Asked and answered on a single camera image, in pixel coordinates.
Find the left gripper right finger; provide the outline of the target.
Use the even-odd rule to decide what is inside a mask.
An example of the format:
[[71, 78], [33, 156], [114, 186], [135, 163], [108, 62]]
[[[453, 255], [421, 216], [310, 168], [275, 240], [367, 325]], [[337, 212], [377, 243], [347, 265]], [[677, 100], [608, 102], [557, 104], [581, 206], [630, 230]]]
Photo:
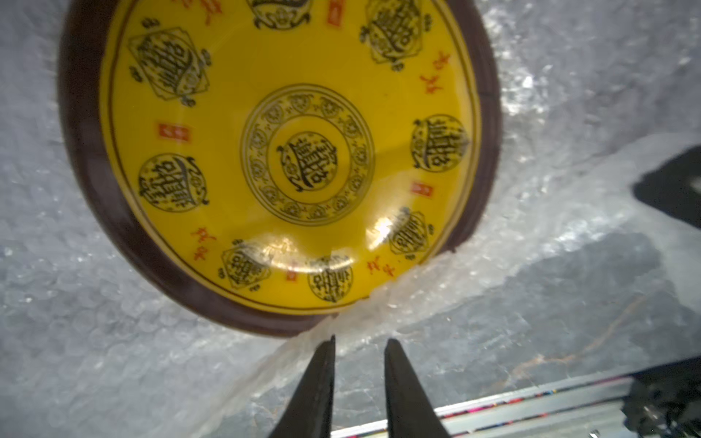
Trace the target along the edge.
[[384, 384], [389, 437], [450, 437], [397, 339], [384, 350]]

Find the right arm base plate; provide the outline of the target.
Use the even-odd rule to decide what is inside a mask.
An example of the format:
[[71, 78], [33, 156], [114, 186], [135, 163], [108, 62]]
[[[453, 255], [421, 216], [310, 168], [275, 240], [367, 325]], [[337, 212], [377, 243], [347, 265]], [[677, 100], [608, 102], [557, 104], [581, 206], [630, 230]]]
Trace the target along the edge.
[[700, 436], [699, 357], [632, 375], [624, 426], [640, 437]]

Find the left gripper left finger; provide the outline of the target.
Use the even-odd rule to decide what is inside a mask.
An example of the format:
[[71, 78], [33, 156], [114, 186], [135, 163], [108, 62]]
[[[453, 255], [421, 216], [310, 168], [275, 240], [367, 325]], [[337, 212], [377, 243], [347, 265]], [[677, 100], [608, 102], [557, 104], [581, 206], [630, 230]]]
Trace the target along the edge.
[[323, 341], [313, 356], [270, 438], [329, 438], [332, 434], [335, 337]]

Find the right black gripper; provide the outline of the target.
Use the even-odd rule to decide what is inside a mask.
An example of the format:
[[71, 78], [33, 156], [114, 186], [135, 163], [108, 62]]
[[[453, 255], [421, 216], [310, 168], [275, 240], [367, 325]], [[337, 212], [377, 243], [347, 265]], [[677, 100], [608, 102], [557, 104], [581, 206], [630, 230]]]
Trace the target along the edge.
[[700, 146], [677, 155], [633, 185], [633, 196], [675, 220], [700, 229]]

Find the yellow patterned dinner plate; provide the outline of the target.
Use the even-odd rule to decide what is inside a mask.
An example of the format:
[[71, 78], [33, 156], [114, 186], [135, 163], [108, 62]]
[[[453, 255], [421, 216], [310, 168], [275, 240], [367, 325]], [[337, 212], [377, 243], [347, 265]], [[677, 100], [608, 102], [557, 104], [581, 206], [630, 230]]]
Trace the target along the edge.
[[72, 1], [58, 101], [137, 271], [278, 337], [467, 242], [502, 132], [472, 1]]

